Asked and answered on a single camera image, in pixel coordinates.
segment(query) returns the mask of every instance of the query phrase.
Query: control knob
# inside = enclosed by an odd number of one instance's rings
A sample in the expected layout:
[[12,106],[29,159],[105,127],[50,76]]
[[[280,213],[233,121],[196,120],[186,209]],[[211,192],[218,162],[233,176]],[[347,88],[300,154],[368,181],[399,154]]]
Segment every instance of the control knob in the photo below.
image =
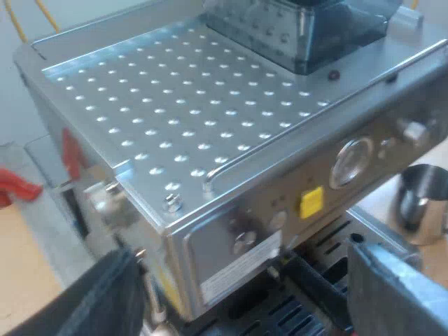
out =
[[428,144],[430,132],[424,124],[401,118],[397,121],[398,130],[403,139],[414,147],[422,147]]

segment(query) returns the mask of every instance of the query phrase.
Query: screw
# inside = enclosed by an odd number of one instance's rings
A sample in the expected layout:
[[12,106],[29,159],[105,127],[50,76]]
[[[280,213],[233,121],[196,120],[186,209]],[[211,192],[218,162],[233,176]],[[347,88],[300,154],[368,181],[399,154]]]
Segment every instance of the screw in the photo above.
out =
[[163,202],[163,209],[173,214],[182,207],[182,198],[180,194],[169,194]]
[[337,81],[341,78],[341,73],[338,70],[332,70],[328,73],[329,81]]
[[146,249],[139,247],[134,251],[134,254],[137,259],[137,263],[141,263],[141,261],[146,257]]

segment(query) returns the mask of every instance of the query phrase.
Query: silver knob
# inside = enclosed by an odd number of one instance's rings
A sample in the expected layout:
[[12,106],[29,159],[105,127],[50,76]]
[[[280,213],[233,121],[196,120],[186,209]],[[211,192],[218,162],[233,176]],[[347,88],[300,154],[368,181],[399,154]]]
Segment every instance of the silver knob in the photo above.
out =
[[398,129],[402,132],[404,140],[414,147],[422,147],[429,142],[428,128],[420,122],[399,119]]
[[276,212],[271,221],[269,222],[269,226],[273,230],[280,230],[288,220],[288,212],[286,210],[280,210]]
[[235,238],[235,243],[233,244],[233,253],[240,254],[245,251],[246,248],[252,246],[257,240],[257,232],[247,231],[239,234]]
[[163,202],[163,209],[171,214],[177,212],[182,207],[180,194],[169,194]]
[[138,211],[118,182],[98,182],[84,190],[93,208],[109,226],[128,226],[137,220]]

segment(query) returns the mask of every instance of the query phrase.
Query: button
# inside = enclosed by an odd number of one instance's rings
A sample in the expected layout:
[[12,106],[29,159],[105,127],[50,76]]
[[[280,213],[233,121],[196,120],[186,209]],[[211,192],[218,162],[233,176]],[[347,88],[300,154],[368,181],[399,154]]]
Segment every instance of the button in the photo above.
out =
[[273,230],[280,230],[288,220],[288,212],[286,210],[278,211],[269,222],[269,226]]
[[323,208],[323,187],[317,187],[302,194],[299,205],[301,219],[313,216]]

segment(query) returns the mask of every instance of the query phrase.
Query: perforated metal tray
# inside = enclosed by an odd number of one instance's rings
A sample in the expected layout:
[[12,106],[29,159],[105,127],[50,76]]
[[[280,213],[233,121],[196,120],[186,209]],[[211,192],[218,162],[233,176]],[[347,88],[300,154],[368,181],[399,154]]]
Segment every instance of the perforated metal tray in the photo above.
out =
[[[37,41],[16,57],[43,97],[99,157],[106,163],[129,160],[132,171],[118,179],[159,226],[180,223],[198,209],[205,211],[248,177],[259,176],[305,147],[290,138],[304,136],[307,146],[316,143],[327,130],[315,132],[317,122],[308,128],[310,120],[340,113],[349,98],[445,44],[441,31],[425,29],[411,45],[400,40],[403,30],[408,34],[411,28],[392,20],[383,40],[309,76],[296,76],[208,29],[204,15],[143,30],[142,16],[157,21],[158,7],[171,13],[174,3],[145,5],[72,29]],[[123,27],[143,33],[109,43],[111,36],[126,35]],[[79,48],[92,52],[76,54],[76,44],[83,39],[89,39],[88,47]],[[36,73],[42,64],[46,66]],[[341,78],[330,81],[328,74],[334,69]],[[363,113],[358,108],[346,122]],[[319,120],[334,132],[333,124]],[[254,161],[261,149],[265,155]],[[210,185],[207,174],[227,178],[213,192],[204,192],[204,184]],[[184,199],[175,216],[162,208],[172,192]]]

